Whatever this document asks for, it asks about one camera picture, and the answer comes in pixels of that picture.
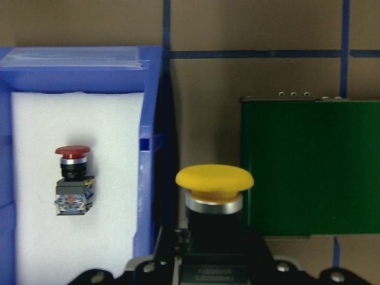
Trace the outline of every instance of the brown wall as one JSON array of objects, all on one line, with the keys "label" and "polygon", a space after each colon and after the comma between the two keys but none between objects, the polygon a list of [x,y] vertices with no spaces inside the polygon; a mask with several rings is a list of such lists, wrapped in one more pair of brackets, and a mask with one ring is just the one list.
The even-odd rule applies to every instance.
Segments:
[{"label": "brown wall", "polygon": [[[174,51],[341,47],[342,0],[172,0],[171,8]],[[351,0],[350,49],[380,49],[379,24],[380,1]],[[162,31],[162,0],[0,0],[0,46],[161,45]],[[239,165],[239,97],[340,91],[339,58],[174,59],[171,68],[182,167]],[[378,74],[380,59],[350,57],[349,97],[378,99]],[[342,265],[380,284],[380,236],[339,241]],[[268,243],[315,276],[332,265],[332,237]]]}]

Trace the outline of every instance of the metal screw terminal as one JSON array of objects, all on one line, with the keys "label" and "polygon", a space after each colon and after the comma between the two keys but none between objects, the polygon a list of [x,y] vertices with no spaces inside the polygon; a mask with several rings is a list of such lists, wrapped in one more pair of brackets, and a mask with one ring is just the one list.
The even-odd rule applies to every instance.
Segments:
[{"label": "metal screw terminal", "polygon": [[289,264],[286,262],[280,262],[277,264],[277,270],[281,272],[288,272],[290,270]]},{"label": "metal screw terminal", "polygon": [[344,276],[340,272],[333,272],[333,273],[331,273],[330,278],[334,282],[344,282]]},{"label": "metal screw terminal", "polygon": [[152,272],[156,269],[156,266],[154,265],[154,262],[149,262],[147,265],[144,266],[142,269],[145,273]]},{"label": "metal screw terminal", "polygon": [[105,279],[105,273],[102,271],[98,271],[96,275],[92,276],[90,282],[91,284],[96,284],[96,283],[103,282],[104,279]]}]

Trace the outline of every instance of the green panel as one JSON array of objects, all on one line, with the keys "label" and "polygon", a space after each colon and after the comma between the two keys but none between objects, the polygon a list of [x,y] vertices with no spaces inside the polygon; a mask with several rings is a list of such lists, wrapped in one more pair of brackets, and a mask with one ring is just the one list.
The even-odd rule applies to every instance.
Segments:
[{"label": "green panel", "polygon": [[380,102],[243,102],[241,153],[248,226],[380,233]]}]

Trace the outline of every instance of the yellow mushroom button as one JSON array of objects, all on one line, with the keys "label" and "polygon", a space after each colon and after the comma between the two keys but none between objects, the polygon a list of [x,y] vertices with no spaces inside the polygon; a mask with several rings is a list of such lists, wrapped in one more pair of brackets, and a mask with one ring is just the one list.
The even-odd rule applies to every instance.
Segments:
[{"label": "yellow mushroom button", "polygon": [[252,175],[239,167],[224,164],[200,164],[178,172],[176,183],[189,189],[194,199],[208,202],[230,202],[238,192],[254,185]]}]

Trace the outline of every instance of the foam block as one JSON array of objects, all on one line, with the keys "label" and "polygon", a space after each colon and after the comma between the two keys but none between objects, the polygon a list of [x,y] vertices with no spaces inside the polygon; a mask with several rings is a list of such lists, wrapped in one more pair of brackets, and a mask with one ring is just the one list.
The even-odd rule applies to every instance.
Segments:
[{"label": "foam block", "polygon": [[[12,93],[17,284],[67,284],[85,270],[119,277],[137,228],[139,125],[144,93]],[[56,148],[87,145],[93,208],[56,216]]]}]

